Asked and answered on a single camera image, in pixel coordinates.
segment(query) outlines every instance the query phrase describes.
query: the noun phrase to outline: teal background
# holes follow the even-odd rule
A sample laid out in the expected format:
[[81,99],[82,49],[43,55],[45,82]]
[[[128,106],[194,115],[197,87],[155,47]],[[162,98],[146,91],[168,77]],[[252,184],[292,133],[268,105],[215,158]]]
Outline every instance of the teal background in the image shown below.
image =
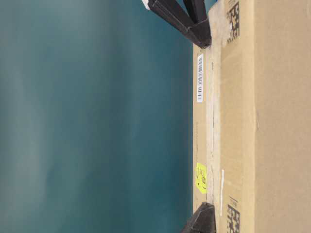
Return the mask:
[[191,43],[140,0],[2,0],[0,30],[0,232],[178,232]]

